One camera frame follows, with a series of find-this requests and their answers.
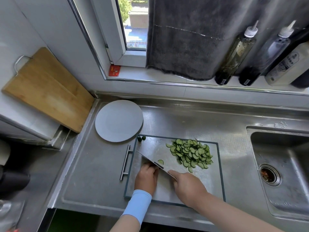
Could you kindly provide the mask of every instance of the wooden cutting board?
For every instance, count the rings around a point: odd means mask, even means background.
[[[79,133],[94,98],[47,48],[40,48],[2,89]]]

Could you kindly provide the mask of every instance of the window frame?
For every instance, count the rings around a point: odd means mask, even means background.
[[[145,67],[146,51],[126,49],[116,0],[91,0],[91,3],[110,61],[119,66]]]

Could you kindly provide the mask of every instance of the tree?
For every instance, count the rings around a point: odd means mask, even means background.
[[[129,11],[132,9],[129,0],[118,0],[122,22],[124,23],[129,18]]]

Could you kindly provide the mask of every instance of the pile of cucumber slices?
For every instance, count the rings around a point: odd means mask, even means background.
[[[188,168],[189,172],[193,172],[193,168],[198,165],[203,169],[207,169],[209,164],[212,164],[213,157],[209,152],[208,145],[202,145],[195,140],[180,140],[172,141],[172,144],[166,144],[173,156],[176,156],[179,164],[183,164]]]

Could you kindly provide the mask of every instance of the red card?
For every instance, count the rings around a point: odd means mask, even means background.
[[[120,66],[111,65],[108,76],[119,76]]]

